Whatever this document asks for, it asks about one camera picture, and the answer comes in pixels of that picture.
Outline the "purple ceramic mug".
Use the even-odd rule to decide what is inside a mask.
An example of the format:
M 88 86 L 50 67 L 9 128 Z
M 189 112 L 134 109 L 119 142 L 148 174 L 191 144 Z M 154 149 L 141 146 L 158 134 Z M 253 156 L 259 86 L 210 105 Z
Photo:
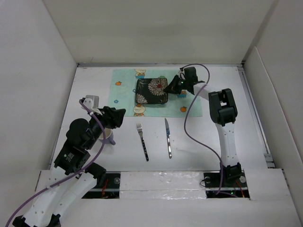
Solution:
M 111 129 L 105 128 L 105 134 L 101 134 L 98 138 L 104 144 L 115 145 L 113 131 Z

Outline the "dark floral rectangular plate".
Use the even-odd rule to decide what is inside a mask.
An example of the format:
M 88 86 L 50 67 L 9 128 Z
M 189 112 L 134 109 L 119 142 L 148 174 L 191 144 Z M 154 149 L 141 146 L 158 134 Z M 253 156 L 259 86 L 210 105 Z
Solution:
M 163 105 L 168 101 L 168 93 L 164 89 L 168 81 L 163 78 L 138 79 L 136 84 L 135 101 L 137 104 Z

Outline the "green cartoon print cloth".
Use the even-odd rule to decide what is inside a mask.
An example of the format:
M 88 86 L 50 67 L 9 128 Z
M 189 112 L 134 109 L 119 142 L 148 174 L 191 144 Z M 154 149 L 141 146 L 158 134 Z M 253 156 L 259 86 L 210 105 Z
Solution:
M 125 109 L 125 116 L 131 117 L 185 117 L 194 96 L 186 90 L 180 94 L 168 94 L 167 103 L 160 105 L 137 104 L 135 101 L 138 79 L 165 77 L 169 82 L 177 74 L 176 70 L 113 70 L 107 105 Z

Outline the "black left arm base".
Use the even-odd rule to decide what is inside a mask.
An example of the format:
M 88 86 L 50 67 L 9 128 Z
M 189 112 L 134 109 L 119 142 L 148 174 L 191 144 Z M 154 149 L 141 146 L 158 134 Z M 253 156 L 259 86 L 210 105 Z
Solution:
M 83 199 L 119 199 L 121 173 L 107 172 L 104 183 L 89 190 Z

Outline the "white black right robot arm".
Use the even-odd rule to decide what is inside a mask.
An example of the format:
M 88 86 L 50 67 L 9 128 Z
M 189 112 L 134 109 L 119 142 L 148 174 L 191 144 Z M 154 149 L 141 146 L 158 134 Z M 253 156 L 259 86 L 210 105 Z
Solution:
M 180 73 L 175 75 L 164 91 L 170 94 L 179 94 L 182 90 L 188 91 L 194 95 L 190 106 L 198 97 L 208 101 L 210 117 L 217 128 L 220 142 L 221 154 L 214 152 L 220 162 L 219 186 L 230 186 L 242 174 L 234 136 L 238 110 L 232 90 L 211 87 L 209 85 L 210 71 L 203 64 L 201 67 L 206 69 L 207 81 L 199 80 L 195 64 L 189 64 L 180 68 Z

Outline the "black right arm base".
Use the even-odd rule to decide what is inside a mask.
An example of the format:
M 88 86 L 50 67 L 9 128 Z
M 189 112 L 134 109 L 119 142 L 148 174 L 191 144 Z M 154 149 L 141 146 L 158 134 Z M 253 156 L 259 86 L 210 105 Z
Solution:
M 236 167 L 224 167 L 223 174 L 221 171 L 204 172 L 199 184 L 205 188 L 208 199 L 250 198 L 245 173 Z

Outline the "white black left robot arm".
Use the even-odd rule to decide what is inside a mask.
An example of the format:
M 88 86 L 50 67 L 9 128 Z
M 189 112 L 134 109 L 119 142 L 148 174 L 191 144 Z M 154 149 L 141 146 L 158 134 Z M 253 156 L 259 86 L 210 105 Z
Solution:
M 126 110 L 108 106 L 85 110 L 91 119 L 71 122 L 45 188 L 27 199 L 21 207 L 34 200 L 31 208 L 24 215 L 13 214 L 6 226 L 60 227 L 71 206 L 93 187 L 104 185 L 106 170 L 90 159 L 88 150 L 105 135 L 106 129 L 122 125 Z

